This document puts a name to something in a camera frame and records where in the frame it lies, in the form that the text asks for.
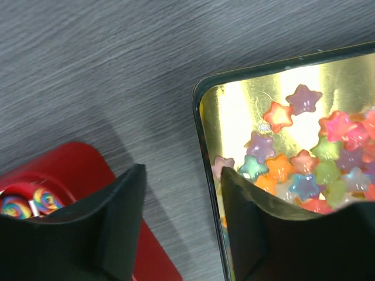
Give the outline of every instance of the lollipop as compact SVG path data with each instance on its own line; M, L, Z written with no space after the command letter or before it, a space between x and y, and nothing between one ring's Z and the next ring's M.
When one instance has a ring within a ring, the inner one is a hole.
M23 220L32 216L29 203L19 196L7 196L2 200L1 213Z
M46 215L49 215L63 206L59 199L42 187L34 192L33 199L36 208Z

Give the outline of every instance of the wood grain surface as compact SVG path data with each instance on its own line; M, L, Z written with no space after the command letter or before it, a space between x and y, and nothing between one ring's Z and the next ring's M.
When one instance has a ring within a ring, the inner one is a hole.
M184 280L221 281L192 115L202 77L373 40L371 0L2 0L5 172L61 143L148 168L145 219Z

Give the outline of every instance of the reflective gold surface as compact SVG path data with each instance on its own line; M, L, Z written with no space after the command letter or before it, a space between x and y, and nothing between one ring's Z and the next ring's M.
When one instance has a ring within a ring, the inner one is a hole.
M263 114L272 101L288 105L285 97L299 84L321 91L316 112L292 116L294 124L280 133L271 132ZM318 142L321 117L334 110L348 114L363 112L375 105L375 54L304 66L277 74L215 86L200 103L200 117L210 161L216 155L234 158L237 170L244 163L252 131L267 132L274 138L274 148L287 156L301 149L309 150ZM216 181L220 215L220 185Z

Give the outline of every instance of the purple star candy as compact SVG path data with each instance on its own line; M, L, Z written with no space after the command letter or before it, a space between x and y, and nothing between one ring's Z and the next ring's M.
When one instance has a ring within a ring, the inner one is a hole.
M362 154L362 148L357 148L353 151L341 149L340 158L336 160L337 168L344 170L346 173L349 173L354 167L361 168L363 166Z
M311 91L306 85L298 85L294 94L285 99L293 107L293 114L297 116L304 112L315 112L315 104L322 95L321 92Z
M270 136L261 136L252 132L246 154L254 156L259 164L263 164L266 159L276 155L273 144L274 140Z
M375 173L375 162L366 163L364 167L368 172Z

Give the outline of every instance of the orange star candy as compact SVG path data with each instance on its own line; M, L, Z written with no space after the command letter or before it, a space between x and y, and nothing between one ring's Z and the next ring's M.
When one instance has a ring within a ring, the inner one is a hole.
M270 170L268 177L273 177L281 182L285 182L289 175L295 172L295 168L284 154L278 155L275 159L267 160L265 164Z
M276 196L276 184L277 184L276 179L274 179L273 177L267 177L264 174L260 175L257 181L255 182L255 185L257 187L275 196Z
M366 119L362 122L372 139L375 139L375 111L367 113Z
M326 136L328 134L327 130L327 122L332 121L337 118L337 116L340 114L340 111L335 110L333 111L330 116L321 118L318 122L321 126L321 130L319 131L319 136Z
M270 123L271 130L274 133L278 133L283 127L290 127L293 125L291 118L292 113L292 107L284 107L273 101L269 110L263 115L263 119Z
M366 196L366 199L369 201L375 201L375 185L370 184L369 190L364 193L364 196Z
M293 164L297 173L311 174L316 165L318 165L319 159L316 157L311 157L307 150L302 149L297 156L291 157L291 163Z
M222 217L221 218L221 225L228 229L227 218L226 217Z
M368 143L363 148L362 161L370 163L375 160L375 143Z

